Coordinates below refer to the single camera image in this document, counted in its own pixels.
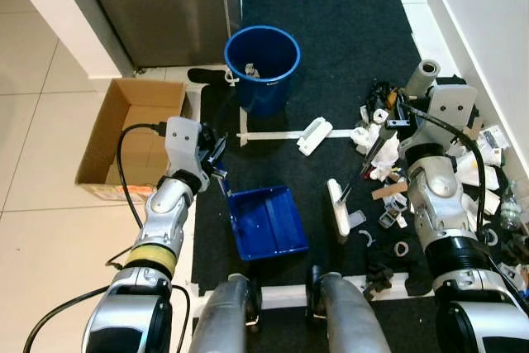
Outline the blue plastic dustpan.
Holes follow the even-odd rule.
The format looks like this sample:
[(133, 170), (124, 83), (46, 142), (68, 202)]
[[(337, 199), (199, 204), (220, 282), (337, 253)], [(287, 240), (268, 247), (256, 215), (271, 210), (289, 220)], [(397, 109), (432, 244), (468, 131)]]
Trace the blue plastic dustpan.
[(212, 176), (226, 203), (226, 225), (242, 261), (307, 252), (309, 243), (291, 189), (280, 186), (234, 192), (220, 170)]

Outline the large black floor mat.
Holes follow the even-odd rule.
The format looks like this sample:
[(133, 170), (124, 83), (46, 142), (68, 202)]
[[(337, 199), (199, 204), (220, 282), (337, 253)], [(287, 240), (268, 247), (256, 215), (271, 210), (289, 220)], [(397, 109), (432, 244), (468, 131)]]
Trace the large black floor mat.
[[(407, 80), (420, 62), (412, 28), (401, 0), (242, 0), (246, 26), (275, 26), (291, 33), (302, 47), (288, 101), (269, 118), (248, 119), (251, 131), (302, 130), (324, 117), (336, 129), (351, 129), (360, 119), (374, 81)], [(371, 198), (374, 180), (355, 179), (363, 158), (347, 138), (326, 139), (305, 156), (291, 139), (250, 141), (238, 138), (238, 101), (227, 86), (202, 91), (201, 118), (226, 134), (222, 160), (231, 190), (241, 192), (284, 184), (291, 189), (301, 214), (309, 250), (272, 259), (245, 262), (238, 257), (233, 233), (226, 225), (226, 202), (218, 184), (196, 198), (192, 281), (212, 290), (233, 273), (245, 274), (264, 286), (305, 284), (314, 264), (345, 276), (365, 274), (368, 248), (384, 239), (408, 239), (404, 262), (390, 261), (396, 271), (427, 272), (411, 227), (389, 231), (380, 227), (384, 207)], [(341, 187), (352, 182), (348, 209), (362, 210), (366, 221), (339, 241), (327, 180)]]

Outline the brown cardboard strip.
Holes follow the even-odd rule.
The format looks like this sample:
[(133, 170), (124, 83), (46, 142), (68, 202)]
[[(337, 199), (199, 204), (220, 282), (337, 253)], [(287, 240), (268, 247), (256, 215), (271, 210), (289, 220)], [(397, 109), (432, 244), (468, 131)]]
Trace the brown cardboard strip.
[(371, 192), (371, 198), (382, 199), (386, 197), (392, 197), (394, 194), (403, 193), (407, 191), (408, 184), (405, 182), (399, 182), (395, 184), (385, 184), (385, 186), (375, 189)]

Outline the blue plastic bucket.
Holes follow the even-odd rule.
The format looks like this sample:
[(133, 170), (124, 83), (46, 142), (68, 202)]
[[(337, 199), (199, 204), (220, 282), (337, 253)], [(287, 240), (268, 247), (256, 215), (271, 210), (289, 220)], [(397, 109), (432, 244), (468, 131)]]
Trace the blue plastic bucket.
[[(298, 40), (275, 26), (246, 26), (234, 32), (224, 44), (223, 61), (236, 79), (236, 97), (242, 110), (254, 117), (283, 111), (302, 57)], [(243, 74), (246, 63), (253, 63), (259, 78), (249, 79)]]

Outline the white paper bag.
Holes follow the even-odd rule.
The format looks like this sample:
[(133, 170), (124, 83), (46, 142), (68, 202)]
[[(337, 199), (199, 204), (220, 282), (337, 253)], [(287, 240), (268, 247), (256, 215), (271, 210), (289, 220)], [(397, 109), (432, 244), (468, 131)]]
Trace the white paper bag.
[[(502, 151), (499, 149), (484, 151), (484, 172), (486, 173), (486, 187), (488, 190), (499, 190), (500, 182), (498, 178), (498, 171), (496, 167), (502, 160)], [(472, 184), (472, 186), (479, 186), (479, 164), (477, 164), (476, 157), (472, 152), (466, 152), (456, 158), (456, 176), (461, 180), (462, 184)]]

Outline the white printed packet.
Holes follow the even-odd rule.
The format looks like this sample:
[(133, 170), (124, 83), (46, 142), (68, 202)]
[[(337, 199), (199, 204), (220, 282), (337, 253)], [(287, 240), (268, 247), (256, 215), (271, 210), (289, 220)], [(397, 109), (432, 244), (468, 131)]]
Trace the white printed packet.
[(507, 148), (510, 142), (500, 126), (488, 126), (479, 132), (479, 151), (487, 165), (502, 165)]

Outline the white plastic scrub brush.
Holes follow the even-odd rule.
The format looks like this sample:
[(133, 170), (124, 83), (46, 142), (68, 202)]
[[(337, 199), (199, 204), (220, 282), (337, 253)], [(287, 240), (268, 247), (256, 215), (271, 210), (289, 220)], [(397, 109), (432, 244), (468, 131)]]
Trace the white plastic scrub brush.
[(331, 122), (324, 117), (315, 118), (299, 135), (296, 141), (298, 151), (305, 156), (310, 156), (332, 131), (333, 125)]

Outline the open empty cardboard box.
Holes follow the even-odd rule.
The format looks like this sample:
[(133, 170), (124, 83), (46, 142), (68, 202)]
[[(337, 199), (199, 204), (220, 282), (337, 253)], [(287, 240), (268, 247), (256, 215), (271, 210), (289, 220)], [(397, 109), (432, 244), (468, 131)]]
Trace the open empty cardboard box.
[[(137, 123), (155, 125), (188, 116), (181, 83), (150, 79), (113, 79), (103, 97), (82, 163), (74, 178), (80, 189), (105, 201), (124, 202), (116, 153), (121, 131)], [(122, 168), (132, 201), (143, 202), (169, 167), (164, 137), (151, 129), (129, 131), (122, 144)]]

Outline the clear plastic piece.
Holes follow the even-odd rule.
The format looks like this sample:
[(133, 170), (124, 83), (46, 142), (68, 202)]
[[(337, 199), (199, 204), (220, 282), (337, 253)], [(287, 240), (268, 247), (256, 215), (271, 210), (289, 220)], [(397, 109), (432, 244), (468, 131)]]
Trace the clear plastic piece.
[(347, 231), (359, 227), (360, 224), (363, 224), (366, 221), (366, 217), (363, 214), (363, 211), (355, 211), (347, 214), (346, 224), (344, 228)]

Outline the small white carton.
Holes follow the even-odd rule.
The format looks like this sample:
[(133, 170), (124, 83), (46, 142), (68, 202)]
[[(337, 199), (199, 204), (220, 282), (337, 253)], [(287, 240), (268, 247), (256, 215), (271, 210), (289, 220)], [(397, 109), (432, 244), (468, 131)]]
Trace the small white carton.
[(502, 199), (494, 192), (486, 190), (486, 198), (484, 199), (484, 213), (488, 216), (494, 216)]

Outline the clear plastic bottle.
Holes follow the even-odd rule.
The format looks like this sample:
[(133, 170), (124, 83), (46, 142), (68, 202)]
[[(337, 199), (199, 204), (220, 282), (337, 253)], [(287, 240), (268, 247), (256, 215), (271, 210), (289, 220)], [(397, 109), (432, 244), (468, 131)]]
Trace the clear plastic bottle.
[(508, 184), (505, 194), (502, 196), (502, 202), (496, 212), (496, 217), (500, 225), (508, 231), (521, 231), (524, 227), (522, 223), (522, 206), (517, 201), (517, 183)]

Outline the black cloth glove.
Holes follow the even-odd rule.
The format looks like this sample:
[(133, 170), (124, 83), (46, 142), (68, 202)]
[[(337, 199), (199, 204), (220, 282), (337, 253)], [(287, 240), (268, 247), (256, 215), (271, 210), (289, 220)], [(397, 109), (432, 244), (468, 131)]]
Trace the black cloth glove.
[(377, 293), (392, 288), (393, 269), (385, 263), (368, 262), (365, 274), (365, 292)]

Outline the grey robot leg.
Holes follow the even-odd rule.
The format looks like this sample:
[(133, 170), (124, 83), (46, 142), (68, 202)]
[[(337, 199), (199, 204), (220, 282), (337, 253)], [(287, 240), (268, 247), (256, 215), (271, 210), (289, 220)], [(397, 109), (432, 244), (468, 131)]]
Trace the grey robot leg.
[(330, 353), (392, 353), (362, 290), (336, 271), (307, 271), (307, 318), (327, 322)]
[(230, 274), (202, 308), (188, 353), (246, 353), (248, 333), (262, 311), (260, 285), (243, 274)]

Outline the grey steel fridge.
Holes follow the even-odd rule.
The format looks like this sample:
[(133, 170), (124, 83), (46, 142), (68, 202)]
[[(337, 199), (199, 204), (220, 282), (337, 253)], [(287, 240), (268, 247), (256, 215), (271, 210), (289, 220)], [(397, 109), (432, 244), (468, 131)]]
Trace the grey steel fridge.
[(98, 0), (135, 67), (222, 64), (241, 0)]

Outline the grey right robot leg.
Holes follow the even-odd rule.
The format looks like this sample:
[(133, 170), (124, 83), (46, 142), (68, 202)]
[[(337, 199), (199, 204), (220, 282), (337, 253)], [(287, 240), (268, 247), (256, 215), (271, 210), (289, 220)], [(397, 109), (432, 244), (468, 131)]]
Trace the grey right robot leg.
[(330, 353), (392, 353), (362, 290), (336, 271), (307, 271), (307, 318), (327, 322)]

